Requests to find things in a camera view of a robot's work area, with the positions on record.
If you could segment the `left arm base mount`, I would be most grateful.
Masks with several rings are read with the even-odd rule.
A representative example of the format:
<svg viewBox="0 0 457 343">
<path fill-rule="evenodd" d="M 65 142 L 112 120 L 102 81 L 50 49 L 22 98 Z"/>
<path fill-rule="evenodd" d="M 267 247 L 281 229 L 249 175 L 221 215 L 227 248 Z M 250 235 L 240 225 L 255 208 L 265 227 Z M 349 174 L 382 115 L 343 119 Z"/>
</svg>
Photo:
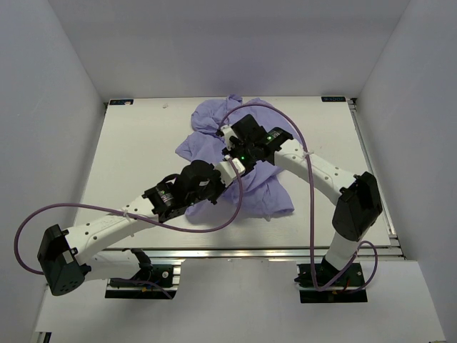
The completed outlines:
<svg viewBox="0 0 457 343">
<path fill-rule="evenodd" d="M 172 300 L 178 282 L 175 264 L 153 263 L 141 249 L 131 249 L 139 270 L 131 277 L 110 279 L 106 299 L 165 299 Z"/>
</svg>

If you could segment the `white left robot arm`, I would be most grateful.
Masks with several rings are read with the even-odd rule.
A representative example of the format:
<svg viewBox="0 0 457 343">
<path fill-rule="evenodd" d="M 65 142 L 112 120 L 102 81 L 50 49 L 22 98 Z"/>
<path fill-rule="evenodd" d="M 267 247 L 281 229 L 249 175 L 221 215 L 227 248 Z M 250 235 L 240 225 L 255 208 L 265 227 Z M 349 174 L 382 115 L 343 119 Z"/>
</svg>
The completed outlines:
<svg viewBox="0 0 457 343">
<path fill-rule="evenodd" d="M 123 284 L 163 286 L 164 276 L 140 248 L 109 252 L 108 247 L 141 231 L 141 222 L 158 227 L 184 215 L 192 205 L 215 204 L 232 181 L 216 172 L 211 177 L 174 174 L 147 189 L 124 208 L 83 225 L 49 227 L 43 235 L 38 261 L 54 296 L 74 291 L 84 282 L 114 279 Z"/>
</svg>

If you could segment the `lilac zip jacket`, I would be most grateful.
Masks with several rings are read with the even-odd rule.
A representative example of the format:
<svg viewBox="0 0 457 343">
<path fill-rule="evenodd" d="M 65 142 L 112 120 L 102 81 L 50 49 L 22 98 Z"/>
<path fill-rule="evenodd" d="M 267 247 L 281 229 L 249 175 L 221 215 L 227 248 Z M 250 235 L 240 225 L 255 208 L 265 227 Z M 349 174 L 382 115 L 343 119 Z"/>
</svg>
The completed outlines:
<svg viewBox="0 0 457 343">
<path fill-rule="evenodd" d="M 222 161 L 222 149 L 226 145 L 224 140 L 216 135 L 216 130 L 226 113 L 242 104 L 245 107 L 229 115 L 225 120 L 226 124 L 234 124 L 250 114 L 266 131 L 278 127 L 292 134 L 295 139 L 298 138 L 298 134 L 285 118 L 267 108 L 270 105 L 268 102 L 260 98 L 245 102 L 241 96 L 231 94 L 225 99 L 206 100 L 196 107 L 191 115 L 194 132 L 176 148 L 176 154 L 188 161 L 203 160 L 213 165 Z M 253 171 L 241 178 L 243 211 L 264 218 L 294 211 L 288 192 L 277 178 L 280 172 L 278 167 L 260 161 Z"/>
</svg>

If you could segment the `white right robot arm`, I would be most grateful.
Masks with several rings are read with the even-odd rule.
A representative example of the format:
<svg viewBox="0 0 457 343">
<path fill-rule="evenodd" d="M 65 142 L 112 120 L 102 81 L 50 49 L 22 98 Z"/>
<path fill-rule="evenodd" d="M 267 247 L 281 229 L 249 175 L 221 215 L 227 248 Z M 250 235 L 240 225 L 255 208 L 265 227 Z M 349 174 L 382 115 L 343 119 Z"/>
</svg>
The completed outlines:
<svg viewBox="0 0 457 343">
<path fill-rule="evenodd" d="M 320 191 L 335 206 L 331 245 L 313 276 L 337 285 L 348 276 L 359 244 L 383 208 L 374 175 L 353 174 L 304 149 L 290 133 L 274 128 L 266 131 L 258 124 L 221 127 L 226 143 L 221 162 L 222 182 L 231 185 L 247 175 L 256 162 L 268 162 L 308 182 L 311 192 Z"/>
</svg>

